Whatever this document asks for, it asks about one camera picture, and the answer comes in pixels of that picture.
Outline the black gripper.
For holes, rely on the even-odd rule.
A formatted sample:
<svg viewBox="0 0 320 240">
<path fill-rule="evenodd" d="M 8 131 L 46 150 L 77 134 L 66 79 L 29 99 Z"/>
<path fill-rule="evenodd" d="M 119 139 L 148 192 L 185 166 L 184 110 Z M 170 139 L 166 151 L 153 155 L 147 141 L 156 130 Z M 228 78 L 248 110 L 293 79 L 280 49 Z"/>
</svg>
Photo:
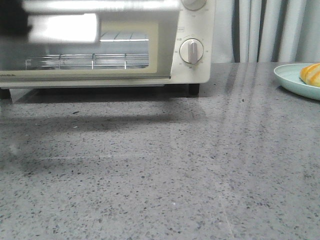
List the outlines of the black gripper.
<svg viewBox="0 0 320 240">
<path fill-rule="evenodd" d="M 21 0 L 0 0 L 0 35 L 2 37 L 25 37 L 32 29 L 29 14 Z"/>
</svg>

